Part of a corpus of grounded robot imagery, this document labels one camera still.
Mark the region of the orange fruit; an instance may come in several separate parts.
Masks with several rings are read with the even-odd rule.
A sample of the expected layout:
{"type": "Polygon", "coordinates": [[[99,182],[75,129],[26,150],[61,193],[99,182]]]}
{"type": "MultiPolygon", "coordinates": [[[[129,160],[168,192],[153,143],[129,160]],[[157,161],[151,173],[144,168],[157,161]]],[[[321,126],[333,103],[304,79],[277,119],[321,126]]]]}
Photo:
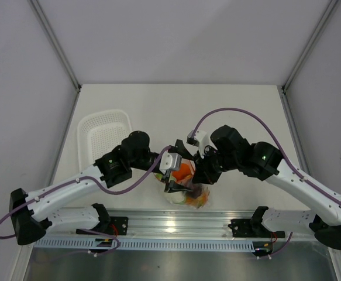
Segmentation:
{"type": "Polygon", "coordinates": [[[180,169],[172,172],[172,177],[176,182],[188,180],[193,176],[192,167],[188,163],[181,163],[180,169]]]}

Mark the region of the clear zip bag orange zipper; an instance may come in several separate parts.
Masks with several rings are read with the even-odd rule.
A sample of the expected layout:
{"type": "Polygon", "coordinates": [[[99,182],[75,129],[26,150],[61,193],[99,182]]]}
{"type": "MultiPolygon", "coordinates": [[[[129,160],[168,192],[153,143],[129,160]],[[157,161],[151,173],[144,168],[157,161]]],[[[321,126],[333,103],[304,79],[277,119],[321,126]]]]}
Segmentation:
{"type": "MultiPolygon", "coordinates": [[[[182,162],[181,163],[188,163],[191,167],[192,167],[192,170],[193,170],[193,175],[194,175],[194,172],[195,172],[195,168],[194,168],[194,164],[193,164],[193,162],[192,161],[190,161],[190,160],[182,160],[182,162]]],[[[192,182],[192,178],[193,178],[193,176],[190,178],[190,179],[188,179],[188,180],[183,180],[183,181],[179,181],[179,182],[176,182],[176,183],[178,183],[178,184],[182,184],[182,185],[184,185],[184,186],[187,186],[187,187],[189,187],[189,188],[191,188],[191,186],[192,185],[196,185],[196,184],[194,184],[193,182],[192,182]]]]}

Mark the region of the green white cabbage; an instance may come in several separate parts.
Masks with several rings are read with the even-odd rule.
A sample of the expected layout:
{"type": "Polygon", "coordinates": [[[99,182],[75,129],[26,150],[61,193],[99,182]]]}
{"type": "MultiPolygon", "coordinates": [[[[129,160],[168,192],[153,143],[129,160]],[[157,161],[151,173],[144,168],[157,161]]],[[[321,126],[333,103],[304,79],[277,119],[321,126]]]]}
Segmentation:
{"type": "Polygon", "coordinates": [[[186,204],[186,195],[183,191],[178,191],[175,193],[168,193],[165,192],[165,182],[162,181],[163,174],[161,173],[154,173],[154,177],[157,179],[157,181],[160,182],[160,192],[164,196],[164,198],[170,203],[170,204],[176,204],[176,205],[185,205],[186,204]]]}

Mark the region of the small orange pineapple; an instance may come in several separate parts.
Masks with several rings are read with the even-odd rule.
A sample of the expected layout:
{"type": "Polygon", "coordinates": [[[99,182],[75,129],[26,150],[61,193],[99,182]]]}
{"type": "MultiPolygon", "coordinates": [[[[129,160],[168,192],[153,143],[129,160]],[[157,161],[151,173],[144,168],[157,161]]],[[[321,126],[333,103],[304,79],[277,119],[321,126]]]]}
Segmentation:
{"type": "Polygon", "coordinates": [[[204,187],[205,191],[203,192],[203,195],[199,196],[198,198],[192,198],[190,193],[191,192],[187,192],[186,193],[186,205],[199,209],[202,208],[203,206],[207,205],[208,203],[208,199],[209,199],[209,195],[210,195],[210,191],[207,187],[204,187]]]}

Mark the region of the dark red fruit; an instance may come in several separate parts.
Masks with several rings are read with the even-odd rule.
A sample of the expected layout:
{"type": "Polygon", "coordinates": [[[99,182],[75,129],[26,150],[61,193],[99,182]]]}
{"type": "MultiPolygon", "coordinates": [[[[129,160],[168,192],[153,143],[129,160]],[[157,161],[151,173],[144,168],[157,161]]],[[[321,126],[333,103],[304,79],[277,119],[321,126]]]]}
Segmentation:
{"type": "Polygon", "coordinates": [[[191,197],[192,198],[198,198],[199,196],[203,195],[203,192],[205,191],[205,188],[201,184],[196,184],[191,186],[191,197]]]}

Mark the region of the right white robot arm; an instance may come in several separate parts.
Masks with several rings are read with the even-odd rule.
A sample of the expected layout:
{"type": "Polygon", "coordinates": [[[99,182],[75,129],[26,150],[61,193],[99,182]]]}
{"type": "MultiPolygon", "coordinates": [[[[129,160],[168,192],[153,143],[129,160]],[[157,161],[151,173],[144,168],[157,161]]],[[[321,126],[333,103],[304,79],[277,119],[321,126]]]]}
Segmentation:
{"type": "Polygon", "coordinates": [[[294,232],[313,235],[323,245],[341,250],[341,194],[293,166],[272,144],[250,144],[227,125],[211,135],[193,130],[187,142],[198,148],[193,183],[212,185],[222,173],[237,170],[278,187],[308,207],[305,211],[284,211],[259,206],[251,219],[231,221],[234,237],[264,238],[273,232],[294,232]]]}

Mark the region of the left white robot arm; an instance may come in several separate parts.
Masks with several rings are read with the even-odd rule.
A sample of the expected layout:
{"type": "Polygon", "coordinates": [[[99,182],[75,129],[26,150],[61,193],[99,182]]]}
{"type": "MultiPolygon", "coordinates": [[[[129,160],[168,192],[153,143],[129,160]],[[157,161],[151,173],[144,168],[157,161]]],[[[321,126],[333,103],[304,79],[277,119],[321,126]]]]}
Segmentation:
{"type": "Polygon", "coordinates": [[[137,187],[149,174],[160,174],[166,186],[168,179],[179,170],[183,159],[192,155],[181,140],[160,153],[149,148],[149,135],[134,131],[111,152],[104,154],[76,176],[40,190],[11,192],[9,216],[18,245],[32,244],[53,231],[75,230],[79,234],[104,234],[111,218],[103,204],[95,203],[80,211],[64,209],[68,203],[95,191],[123,195],[137,187]]]}

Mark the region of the white perforated plastic basket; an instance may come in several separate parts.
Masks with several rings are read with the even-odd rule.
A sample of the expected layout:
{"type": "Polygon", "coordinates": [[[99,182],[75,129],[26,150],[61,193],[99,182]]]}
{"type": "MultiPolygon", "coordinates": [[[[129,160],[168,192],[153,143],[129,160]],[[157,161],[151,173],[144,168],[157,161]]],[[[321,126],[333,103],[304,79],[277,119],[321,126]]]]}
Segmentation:
{"type": "Polygon", "coordinates": [[[77,126],[77,151],[80,170],[109,153],[132,131],[128,114],[110,109],[83,117],[77,126]]]}

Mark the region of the aluminium mounting rail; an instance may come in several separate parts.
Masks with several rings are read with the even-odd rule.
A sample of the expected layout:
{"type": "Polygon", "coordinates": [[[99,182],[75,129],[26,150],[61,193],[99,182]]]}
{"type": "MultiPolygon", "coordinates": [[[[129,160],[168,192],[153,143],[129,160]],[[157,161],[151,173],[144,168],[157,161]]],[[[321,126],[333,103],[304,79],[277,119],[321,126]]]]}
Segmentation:
{"type": "Polygon", "coordinates": [[[42,221],[36,221],[30,212],[13,218],[15,237],[19,245],[27,245],[42,239],[47,234],[77,234],[77,229],[92,229],[98,223],[107,223],[111,217],[128,217],[126,236],[139,238],[205,238],[232,236],[228,213],[123,211],[109,214],[102,204],[86,208],[62,208],[53,211],[42,221]]]}

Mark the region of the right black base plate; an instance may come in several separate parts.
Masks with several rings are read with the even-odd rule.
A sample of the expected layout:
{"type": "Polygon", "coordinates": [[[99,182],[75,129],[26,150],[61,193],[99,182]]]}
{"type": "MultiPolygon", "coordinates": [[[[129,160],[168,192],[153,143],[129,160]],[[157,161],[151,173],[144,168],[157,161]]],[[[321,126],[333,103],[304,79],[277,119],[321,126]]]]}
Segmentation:
{"type": "Polygon", "coordinates": [[[253,219],[232,219],[228,228],[235,238],[285,238],[284,231],[269,231],[253,219]]]}

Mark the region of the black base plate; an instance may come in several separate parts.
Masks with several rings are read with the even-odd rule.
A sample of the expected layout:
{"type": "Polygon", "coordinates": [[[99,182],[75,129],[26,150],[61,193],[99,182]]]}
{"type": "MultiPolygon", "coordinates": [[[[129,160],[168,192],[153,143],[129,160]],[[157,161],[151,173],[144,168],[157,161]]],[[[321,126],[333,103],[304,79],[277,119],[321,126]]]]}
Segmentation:
{"type": "Polygon", "coordinates": [[[228,228],[235,238],[285,238],[284,231],[269,231],[253,219],[232,219],[228,228]]]}
{"type": "Polygon", "coordinates": [[[99,232],[108,235],[114,236],[126,236],[129,226],[129,218],[128,217],[111,217],[111,221],[109,224],[107,223],[98,223],[97,226],[92,229],[77,229],[77,234],[91,234],[90,231],[99,232]]]}

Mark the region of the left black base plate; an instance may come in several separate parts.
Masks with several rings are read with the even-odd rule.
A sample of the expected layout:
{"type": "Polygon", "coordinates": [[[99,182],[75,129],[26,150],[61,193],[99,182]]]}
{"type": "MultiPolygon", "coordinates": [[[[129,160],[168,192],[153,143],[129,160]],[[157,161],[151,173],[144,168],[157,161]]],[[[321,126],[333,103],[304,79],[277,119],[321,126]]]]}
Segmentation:
{"type": "Polygon", "coordinates": [[[129,218],[128,217],[111,217],[111,221],[109,224],[107,223],[98,223],[97,226],[92,229],[77,229],[77,234],[91,234],[90,231],[99,232],[108,235],[114,236],[126,236],[129,226],[129,218]]]}

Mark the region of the right aluminium frame post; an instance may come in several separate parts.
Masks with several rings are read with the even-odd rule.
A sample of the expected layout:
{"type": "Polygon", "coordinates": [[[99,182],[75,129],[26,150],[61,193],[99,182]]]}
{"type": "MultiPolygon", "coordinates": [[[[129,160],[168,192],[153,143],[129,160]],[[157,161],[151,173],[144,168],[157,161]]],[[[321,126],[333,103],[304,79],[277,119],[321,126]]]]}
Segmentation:
{"type": "Polygon", "coordinates": [[[317,20],[315,27],[312,29],[312,32],[308,36],[299,56],[297,57],[294,65],[291,67],[289,75],[287,75],[284,84],[281,86],[281,91],[284,94],[288,92],[291,84],[294,82],[295,78],[302,70],[304,64],[307,62],[307,59],[313,52],[319,39],[326,30],[329,22],[333,18],[340,4],[341,4],[340,0],[328,1],[326,8],[321,13],[321,16],[317,20]]]}

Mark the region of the aluminium frame post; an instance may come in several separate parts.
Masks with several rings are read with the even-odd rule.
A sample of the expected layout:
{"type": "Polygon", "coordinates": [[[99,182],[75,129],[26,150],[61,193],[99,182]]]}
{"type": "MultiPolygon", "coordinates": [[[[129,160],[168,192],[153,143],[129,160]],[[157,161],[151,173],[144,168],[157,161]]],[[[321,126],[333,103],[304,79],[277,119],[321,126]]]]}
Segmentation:
{"type": "Polygon", "coordinates": [[[333,18],[340,4],[341,4],[340,0],[328,1],[326,8],[321,13],[321,16],[317,20],[315,27],[312,29],[312,32],[308,36],[299,56],[297,57],[294,65],[291,67],[289,75],[287,75],[284,84],[281,86],[281,91],[284,94],[288,92],[291,84],[294,82],[295,78],[302,70],[304,64],[307,62],[307,59],[313,52],[319,39],[326,30],[329,22],[333,18]]]}
{"type": "Polygon", "coordinates": [[[77,76],[75,75],[75,72],[69,62],[69,59],[67,58],[59,39],[57,38],[57,35],[51,26],[51,23],[43,10],[43,7],[38,0],[28,0],[27,1],[29,6],[31,7],[36,19],[38,20],[40,27],[42,28],[45,36],[47,37],[47,40],[50,43],[51,48],[53,49],[55,55],[57,56],[62,68],[66,72],[66,75],[70,81],[70,83],[73,85],[73,88],[76,90],[76,92],[79,92],[81,89],[81,84],[78,81],[77,76]]]}

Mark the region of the left aluminium frame post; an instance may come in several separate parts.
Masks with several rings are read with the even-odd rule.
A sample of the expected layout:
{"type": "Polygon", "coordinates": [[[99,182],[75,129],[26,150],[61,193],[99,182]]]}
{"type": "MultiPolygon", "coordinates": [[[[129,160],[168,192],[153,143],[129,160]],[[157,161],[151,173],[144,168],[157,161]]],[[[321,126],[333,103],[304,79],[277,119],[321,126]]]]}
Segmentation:
{"type": "Polygon", "coordinates": [[[42,28],[45,36],[47,37],[47,40],[50,43],[51,48],[53,49],[55,55],[57,56],[62,68],[66,72],[66,75],[70,81],[70,83],[73,85],[73,88],[76,90],[76,92],[79,92],[81,89],[81,84],[78,81],[77,76],[75,75],[75,72],[69,62],[69,59],[67,58],[59,39],[57,38],[57,35],[51,26],[51,23],[43,10],[43,7],[38,0],[28,0],[27,1],[29,6],[31,7],[36,19],[38,20],[40,27],[42,28]]]}

